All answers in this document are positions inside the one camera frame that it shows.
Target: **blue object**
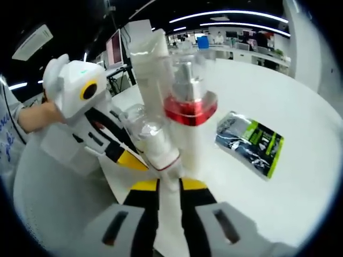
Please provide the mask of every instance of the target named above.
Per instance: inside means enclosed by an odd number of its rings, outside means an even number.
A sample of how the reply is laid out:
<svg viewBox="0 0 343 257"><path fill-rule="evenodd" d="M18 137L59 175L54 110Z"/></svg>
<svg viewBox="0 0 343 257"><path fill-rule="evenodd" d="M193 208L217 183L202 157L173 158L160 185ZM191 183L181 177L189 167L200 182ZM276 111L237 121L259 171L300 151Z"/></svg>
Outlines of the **blue object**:
<svg viewBox="0 0 343 257"><path fill-rule="evenodd" d="M198 37L198 47L199 49L208 49L210 48L210 43L208 41L208 37L207 36L202 36L202 37Z"/></svg>

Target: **person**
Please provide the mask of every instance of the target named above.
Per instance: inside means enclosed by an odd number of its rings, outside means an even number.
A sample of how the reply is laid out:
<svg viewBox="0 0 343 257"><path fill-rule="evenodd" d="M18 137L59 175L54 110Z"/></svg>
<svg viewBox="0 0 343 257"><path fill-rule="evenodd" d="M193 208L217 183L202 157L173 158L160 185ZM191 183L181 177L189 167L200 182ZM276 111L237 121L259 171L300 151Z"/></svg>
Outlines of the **person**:
<svg viewBox="0 0 343 257"><path fill-rule="evenodd" d="M210 44L215 44L214 37L210 32L208 33L208 41Z"/></svg>
<svg viewBox="0 0 343 257"><path fill-rule="evenodd" d="M64 120L53 102L24 108L0 78L0 177L10 197L27 135L58 122Z"/></svg>
<svg viewBox="0 0 343 257"><path fill-rule="evenodd" d="M243 40L241 43L248 44L249 45L248 51L253 51L251 42L249 41L249 38L247 36L243 35Z"/></svg>
<svg viewBox="0 0 343 257"><path fill-rule="evenodd" d="M192 43L191 39L188 37L188 35L187 35L187 34L185 34L185 36L184 36L184 40L185 40L185 41L189 41L189 42L191 42L191 43Z"/></svg>
<svg viewBox="0 0 343 257"><path fill-rule="evenodd" d="M215 37L216 44L224 44L224 37L221 32L218 32L218 35Z"/></svg>

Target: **white robot head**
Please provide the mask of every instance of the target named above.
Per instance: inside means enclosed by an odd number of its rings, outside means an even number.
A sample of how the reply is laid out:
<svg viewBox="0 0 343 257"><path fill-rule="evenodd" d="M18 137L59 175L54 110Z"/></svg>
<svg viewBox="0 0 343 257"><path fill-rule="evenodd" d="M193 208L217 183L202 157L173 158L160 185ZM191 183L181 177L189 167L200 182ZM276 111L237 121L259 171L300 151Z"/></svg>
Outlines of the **white robot head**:
<svg viewBox="0 0 343 257"><path fill-rule="evenodd" d="M106 93L104 68L94 63L69 62L68 55L49 62L43 81L47 97L67 120L83 114Z"/></svg>

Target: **person's arm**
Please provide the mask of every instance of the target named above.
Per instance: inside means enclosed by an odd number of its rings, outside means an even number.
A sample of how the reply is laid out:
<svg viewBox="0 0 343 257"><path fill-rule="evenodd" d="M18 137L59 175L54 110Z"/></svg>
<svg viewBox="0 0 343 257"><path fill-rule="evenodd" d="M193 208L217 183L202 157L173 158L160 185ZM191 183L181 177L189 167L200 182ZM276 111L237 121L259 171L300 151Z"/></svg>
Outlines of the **person's arm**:
<svg viewBox="0 0 343 257"><path fill-rule="evenodd" d="M18 116L18 124L26 133L40 130L57 122L62 123L63 117L52 102L21 109Z"/></svg>
<svg viewBox="0 0 343 257"><path fill-rule="evenodd" d="M63 122L63 117L54 103L47 102L24 108L23 104L17 100L9 88L4 88L11 115L25 133L42 129L52 123Z"/></svg>

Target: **yellow stripe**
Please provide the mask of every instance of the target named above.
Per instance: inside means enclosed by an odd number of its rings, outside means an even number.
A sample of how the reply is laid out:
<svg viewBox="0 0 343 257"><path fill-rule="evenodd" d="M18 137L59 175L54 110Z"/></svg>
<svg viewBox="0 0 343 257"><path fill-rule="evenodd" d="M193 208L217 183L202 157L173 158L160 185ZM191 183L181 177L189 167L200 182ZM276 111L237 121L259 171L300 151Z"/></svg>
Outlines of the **yellow stripe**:
<svg viewBox="0 0 343 257"><path fill-rule="evenodd" d="M267 149L267 151L266 151L266 155L270 155L270 152L271 152L271 150L273 149L273 146L274 146L274 144L275 144L275 139L276 139L276 137L277 137L277 134L274 132L273 137L272 137L272 140L270 141L269 146L268 146L268 149Z"/></svg>
<svg viewBox="0 0 343 257"><path fill-rule="evenodd" d="M133 185L131 190L156 191L157 179L140 181Z"/></svg>
<svg viewBox="0 0 343 257"><path fill-rule="evenodd" d="M249 140L255 129L257 129L258 122L252 120L250 125L248 126L247 130L243 134L242 138Z"/></svg>
<svg viewBox="0 0 343 257"><path fill-rule="evenodd" d="M84 85L84 87L81 89L81 94L80 94L80 99L81 99L81 100L84 100L85 91L86 91L86 89L87 89L90 85L92 85L92 84L96 84L96 80L90 80L90 81L88 81L88 82Z"/></svg>
<svg viewBox="0 0 343 257"><path fill-rule="evenodd" d="M271 166L271 168L270 168L270 170L269 170L269 172L268 172L268 174L267 174L267 177L268 177L268 178L271 178L272 175L273 175L273 173L274 173L274 170L275 170L275 168L276 168L276 166L277 166L277 162L278 162L279 157L280 157L280 153L281 153L281 149L282 149L282 145L283 145L283 144L284 144L284 138L281 138L280 143L279 143L278 152L277 152L276 156L274 157L273 164L272 164L272 166Z"/></svg>
<svg viewBox="0 0 343 257"><path fill-rule="evenodd" d="M135 169L135 170L141 170L141 171L148 170L147 166L145 166L144 163L142 163L133 154L131 154L129 151L126 151L126 150L118 159L117 164L121 166L125 166L130 169Z"/></svg>
<svg viewBox="0 0 343 257"><path fill-rule="evenodd" d="M191 178L182 178L182 185L184 190L207 189L203 182Z"/></svg>

